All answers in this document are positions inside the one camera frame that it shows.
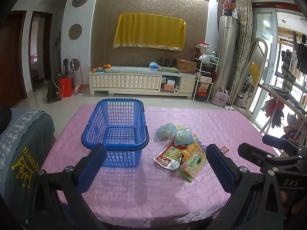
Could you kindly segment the green cracker packet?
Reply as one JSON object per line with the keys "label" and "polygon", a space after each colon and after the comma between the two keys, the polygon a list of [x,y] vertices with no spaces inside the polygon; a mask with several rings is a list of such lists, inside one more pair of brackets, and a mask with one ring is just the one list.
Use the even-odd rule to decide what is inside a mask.
{"label": "green cracker packet", "polygon": [[201,147],[197,147],[177,171],[187,182],[191,183],[206,161],[205,151]]}

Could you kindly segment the red silver snack pouch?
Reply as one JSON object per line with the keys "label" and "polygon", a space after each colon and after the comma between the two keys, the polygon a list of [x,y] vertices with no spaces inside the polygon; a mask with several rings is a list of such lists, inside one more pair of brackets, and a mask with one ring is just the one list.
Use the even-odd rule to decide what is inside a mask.
{"label": "red silver snack pouch", "polygon": [[167,170],[176,170],[181,164],[182,153],[174,145],[174,142],[170,142],[153,159],[158,165],[160,165],[161,167]]}

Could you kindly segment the blue plastic basket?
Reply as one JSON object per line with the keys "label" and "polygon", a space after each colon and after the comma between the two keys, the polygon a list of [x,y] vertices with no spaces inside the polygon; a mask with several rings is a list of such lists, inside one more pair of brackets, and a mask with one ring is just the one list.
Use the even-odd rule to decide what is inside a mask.
{"label": "blue plastic basket", "polygon": [[145,108],[137,99],[100,100],[81,136],[87,149],[102,144],[107,149],[103,167],[135,168],[149,143]]}

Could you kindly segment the brown coffee snack packet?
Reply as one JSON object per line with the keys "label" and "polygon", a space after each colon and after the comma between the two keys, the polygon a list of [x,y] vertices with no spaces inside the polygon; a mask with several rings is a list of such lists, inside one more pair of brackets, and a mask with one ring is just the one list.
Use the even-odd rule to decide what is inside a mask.
{"label": "brown coffee snack packet", "polygon": [[229,151],[229,149],[227,148],[227,147],[222,147],[222,149],[221,149],[221,152],[223,153],[223,154],[226,154],[227,152]]}

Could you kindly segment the orange snack packet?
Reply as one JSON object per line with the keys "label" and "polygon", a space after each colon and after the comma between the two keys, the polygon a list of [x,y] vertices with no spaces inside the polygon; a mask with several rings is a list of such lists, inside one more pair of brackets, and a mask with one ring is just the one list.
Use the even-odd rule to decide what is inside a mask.
{"label": "orange snack packet", "polygon": [[194,143],[188,145],[185,149],[181,150],[181,154],[182,154],[181,163],[184,163],[185,161],[187,161],[187,159],[191,156],[191,154],[198,147],[200,147],[200,145],[197,142],[194,142]]}

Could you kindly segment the arched standing mirror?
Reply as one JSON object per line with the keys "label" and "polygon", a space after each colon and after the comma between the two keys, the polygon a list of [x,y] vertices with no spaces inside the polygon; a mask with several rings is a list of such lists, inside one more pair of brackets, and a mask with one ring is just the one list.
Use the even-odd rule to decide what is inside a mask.
{"label": "arched standing mirror", "polygon": [[268,47],[261,38],[252,40],[232,107],[246,116],[256,95],[266,63]]}

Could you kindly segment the silver standing air conditioner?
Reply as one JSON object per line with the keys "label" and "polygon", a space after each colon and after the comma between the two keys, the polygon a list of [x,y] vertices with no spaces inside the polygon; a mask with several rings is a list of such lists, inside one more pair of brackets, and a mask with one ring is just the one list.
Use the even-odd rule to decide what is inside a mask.
{"label": "silver standing air conditioner", "polygon": [[213,98],[218,90],[226,88],[229,82],[230,71],[233,68],[233,58],[237,39],[238,21],[231,16],[222,15],[219,24],[219,38],[217,47],[218,67],[216,80],[212,85],[210,98]]}

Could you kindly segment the pink satin tablecloth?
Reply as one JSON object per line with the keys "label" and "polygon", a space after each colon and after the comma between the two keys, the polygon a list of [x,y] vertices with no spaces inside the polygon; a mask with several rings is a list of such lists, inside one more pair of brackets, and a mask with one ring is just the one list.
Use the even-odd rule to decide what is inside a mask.
{"label": "pink satin tablecloth", "polygon": [[[238,156],[238,146],[247,142],[269,153],[262,136],[240,113],[191,108],[145,109],[150,138],[169,122],[189,127],[204,145],[226,147],[226,156],[251,172],[259,168]],[[210,165],[206,163],[196,177],[187,182],[177,171],[160,167],[154,157],[165,142],[150,140],[142,150],[136,168],[101,168],[83,198],[97,218],[124,227],[154,227],[189,223],[210,217],[229,198]]]}

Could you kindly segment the white metal shelf rack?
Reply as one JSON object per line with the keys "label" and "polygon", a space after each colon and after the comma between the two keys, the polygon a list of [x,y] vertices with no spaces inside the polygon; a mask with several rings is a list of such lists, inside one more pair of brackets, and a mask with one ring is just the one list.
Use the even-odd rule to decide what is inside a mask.
{"label": "white metal shelf rack", "polygon": [[193,100],[208,102],[219,66],[216,49],[211,50],[208,43],[199,42],[195,45],[193,60],[197,64]]}

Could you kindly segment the red bag on floor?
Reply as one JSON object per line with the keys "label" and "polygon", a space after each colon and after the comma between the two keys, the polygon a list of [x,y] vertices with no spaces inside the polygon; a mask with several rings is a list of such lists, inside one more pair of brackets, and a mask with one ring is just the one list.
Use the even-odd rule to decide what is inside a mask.
{"label": "red bag on floor", "polygon": [[73,91],[72,91],[71,76],[68,75],[67,77],[60,79],[59,95],[61,98],[67,98],[67,97],[71,97],[72,94],[73,94]]}

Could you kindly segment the cardboard box on cabinet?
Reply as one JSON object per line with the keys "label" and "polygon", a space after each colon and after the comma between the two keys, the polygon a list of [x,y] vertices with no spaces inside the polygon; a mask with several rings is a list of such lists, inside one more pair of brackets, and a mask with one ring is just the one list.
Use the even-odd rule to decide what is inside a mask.
{"label": "cardboard box on cabinet", "polygon": [[180,73],[195,74],[197,63],[194,61],[176,59],[175,67],[180,71]]}

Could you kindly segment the green folded cloth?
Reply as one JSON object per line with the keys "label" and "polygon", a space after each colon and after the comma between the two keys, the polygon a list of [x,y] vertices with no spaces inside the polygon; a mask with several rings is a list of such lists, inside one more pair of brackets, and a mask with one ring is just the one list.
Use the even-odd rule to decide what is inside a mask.
{"label": "green folded cloth", "polygon": [[179,73],[180,72],[176,67],[162,67],[162,66],[159,66],[158,70],[162,71],[162,72],[171,72],[171,73]]}

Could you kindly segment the patterned curtain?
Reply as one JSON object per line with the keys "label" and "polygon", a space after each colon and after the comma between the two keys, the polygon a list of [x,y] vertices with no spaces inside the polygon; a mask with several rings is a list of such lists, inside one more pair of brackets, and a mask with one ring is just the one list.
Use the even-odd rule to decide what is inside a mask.
{"label": "patterned curtain", "polygon": [[252,40],[253,12],[251,0],[236,0],[238,22],[239,22],[239,39],[236,70],[233,82],[229,92],[228,103],[232,103],[236,97],[236,90],[239,87],[239,81],[246,65],[250,44]]}

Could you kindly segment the red flower pot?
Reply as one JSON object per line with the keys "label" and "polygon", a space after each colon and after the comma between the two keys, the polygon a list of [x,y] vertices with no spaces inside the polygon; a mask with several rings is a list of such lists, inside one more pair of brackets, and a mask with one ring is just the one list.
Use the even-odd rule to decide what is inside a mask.
{"label": "red flower pot", "polygon": [[236,1],[227,1],[224,0],[221,2],[222,8],[223,8],[223,14],[226,16],[232,16],[233,12],[235,11],[237,4]]}

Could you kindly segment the yellow cloth cover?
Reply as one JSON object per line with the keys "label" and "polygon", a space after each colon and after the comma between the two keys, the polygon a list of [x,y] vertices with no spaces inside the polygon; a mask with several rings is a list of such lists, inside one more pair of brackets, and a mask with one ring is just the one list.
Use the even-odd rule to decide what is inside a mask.
{"label": "yellow cloth cover", "polygon": [[117,19],[113,47],[182,51],[186,26],[183,19],[155,14],[122,13]]}

